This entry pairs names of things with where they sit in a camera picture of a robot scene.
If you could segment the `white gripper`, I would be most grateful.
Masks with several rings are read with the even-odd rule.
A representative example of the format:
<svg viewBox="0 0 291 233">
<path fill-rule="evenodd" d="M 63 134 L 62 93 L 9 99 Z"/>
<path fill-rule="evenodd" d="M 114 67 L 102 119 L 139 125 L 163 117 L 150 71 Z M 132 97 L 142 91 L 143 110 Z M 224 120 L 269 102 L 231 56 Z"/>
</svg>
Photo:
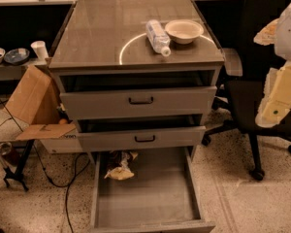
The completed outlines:
<svg viewBox="0 0 291 233">
<path fill-rule="evenodd" d="M 270 69 L 255 122 L 261 127 L 271 128 L 280 124 L 290 111 L 291 61 L 287 61 L 279 69 Z"/>
</svg>

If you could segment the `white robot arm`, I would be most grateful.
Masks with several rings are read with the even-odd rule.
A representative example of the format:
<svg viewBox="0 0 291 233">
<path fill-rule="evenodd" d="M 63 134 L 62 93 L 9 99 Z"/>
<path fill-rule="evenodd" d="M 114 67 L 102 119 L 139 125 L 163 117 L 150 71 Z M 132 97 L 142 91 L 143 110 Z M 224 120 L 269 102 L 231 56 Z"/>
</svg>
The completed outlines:
<svg viewBox="0 0 291 233">
<path fill-rule="evenodd" d="M 254 42 L 262 46 L 273 45 L 275 54 L 286 60 L 278 70 L 270 69 L 255 118 L 259 126 L 270 128 L 280 124 L 291 111 L 291 3 L 279 18 L 254 37 Z"/>
</svg>

